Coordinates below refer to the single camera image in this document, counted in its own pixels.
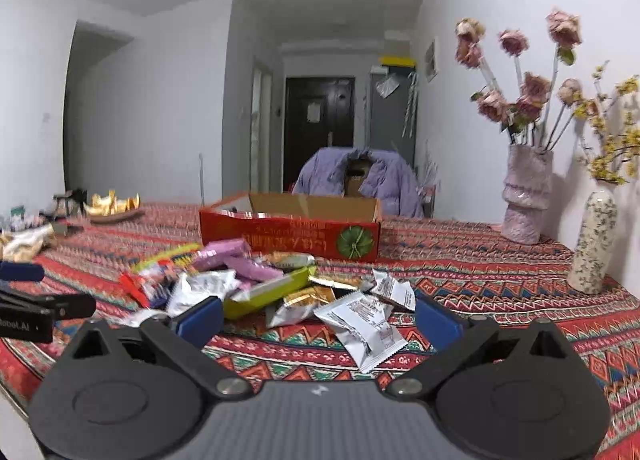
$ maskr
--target wooden tray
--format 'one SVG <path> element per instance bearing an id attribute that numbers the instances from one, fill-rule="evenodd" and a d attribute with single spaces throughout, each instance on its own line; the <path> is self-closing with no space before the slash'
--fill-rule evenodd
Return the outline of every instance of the wooden tray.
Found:
<path id="1" fill-rule="evenodd" d="M 89 221 L 92 224 L 117 224 L 118 222 L 123 222 L 124 220 L 131 220 L 132 218 L 136 218 L 140 215 L 143 215 L 145 210 L 142 208 L 130 209 L 129 211 L 124 211 L 123 213 L 116 213 L 114 215 L 107 216 L 95 216 L 95 215 L 87 215 Z"/>

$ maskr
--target patterned tablecloth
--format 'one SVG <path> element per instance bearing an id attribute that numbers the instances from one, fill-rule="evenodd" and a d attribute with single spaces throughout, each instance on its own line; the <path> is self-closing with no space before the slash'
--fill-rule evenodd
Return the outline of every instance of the patterned tablecloth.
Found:
<path id="1" fill-rule="evenodd" d="M 143 217 L 116 226 L 91 226 L 46 250 L 40 284 L 30 292 L 90 292 L 98 312 L 116 318 L 136 304 L 118 276 L 140 259 L 180 242 L 198 241 L 196 206 L 148 205 Z M 410 280 L 440 303 L 463 315 L 484 313 L 498 323 L 518 326 L 539 316 L 551 318 L 574 344 L 585 366 L 607 395 L 612 424 L 598 460 L 640 458 L 638 387 L 640 302 L 613 280 L 597 296 L 566 283 L 571 252 L 552 240 L 521 246 L 485 224 L 393 218 L 383 223 L 380 268 Z M 349 262 L 325 262 L 324 271 L 366 273 Z M 361 374 L 350 355 L 322 324 L 267 329 L 256 313 L 225 326 L 204 353 L 249 379 L 389 381 L 434 353 L 415 329 L 414 316 L 393 313 L 408 345 L 370 374 Z M 49 345 L 0 340 L 0 380 L 17 407 L 24 408 L 81 322 L 59 322 Z"/>

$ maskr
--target puffer jacket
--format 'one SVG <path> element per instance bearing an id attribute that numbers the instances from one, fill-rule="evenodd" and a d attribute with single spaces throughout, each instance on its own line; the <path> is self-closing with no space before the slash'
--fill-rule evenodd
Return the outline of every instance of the puffer jacket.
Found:
<path id="1" fill-rule="evenodd" d="M 383 214 L 424 217 L 414 172 L 393 151 L 322 148 L 303 166 L 293 192 L 320 196 L 344 195 L 344 172 L 348 161 L 358 158 L 372 161 L 359 191 L 364 196 L 379 198 Z"/>

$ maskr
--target pink flower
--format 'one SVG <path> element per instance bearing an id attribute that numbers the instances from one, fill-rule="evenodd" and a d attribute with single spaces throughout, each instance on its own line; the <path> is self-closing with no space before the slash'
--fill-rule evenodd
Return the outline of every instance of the pink flower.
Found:
<path id="1" fill-rule="evenodd" d="M 482 59 L 482 50 L 478 43 L 460 39 L 456 50 L 456 61 L 468 68 L 478 68 Z"/>
<path id="2" fill-rule="evenodd" d="M 532 100 L 546 103 L 547 96 L 551 90 L 551 82 L 540 75 L 533 75 L 531 72 L 525 72 L 524 83 L 520 87 L 523 96 L 530 97 Z"/>
<path id="3" fill-rule="evenodd" d="M 505 122 L 509 112 L 509 103 L 500 92 L 485 93 L 478 99 L 478 111 L 493 122 Z"/>
<path id="4" fill-rule="evenodd" d="M 580 21 L 578 16 L 571 16 L 562 10 L 553 10 L 546 17 L 549 36 L 562 48 L 571 50 L 574 45 L 580 45 Z"/>
<path id="5" fill-rule="evenodd" d="M 558 98 L 566 105 L 571 106 L 582 96 L 582 85 L 578 79 L 565 79 L 558 89 Z"/>
<path id="6" fill-rule="evenodd" d="M 465 18 L 456 25 L 456 36 L 458 39 L 477 43 L 484 36 L 484 25 L 473 18 Z"/>
<path id="7" fill-rule="evenodd" d="M 530 120 L 536 120 L 542 110 L 542 101 L 531 96 L 523 95 L 516 101 L 518 111 Z"/>
<path id="8" fill-rule="evenodd" d="M 520 55 L 529 48 L 529 40 L 519 30 L 505 30 L 498 39 L 502 49 L 509 55 Z"/>

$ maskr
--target ceramic vase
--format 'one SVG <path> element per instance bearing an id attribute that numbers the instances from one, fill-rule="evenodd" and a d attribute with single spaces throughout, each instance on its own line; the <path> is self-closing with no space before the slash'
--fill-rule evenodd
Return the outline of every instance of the ceramic vase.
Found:
<path id="1" fill-rule="evenodd" d="M 540 240 L 543 212 L 549 207 L 553 153 L 525 144 L 509 146 L 502 198 L 508 203 L 500 234 L 519 244 Z"/>
<path id="2" fill-rule="evenodd" d="M 602 290 L 602 280 L 613 252 L 618 206 L 613 196 L 616 185 L 597 181 L 584 207 L 580 237 L 567 282 L 585 294 Z"/>

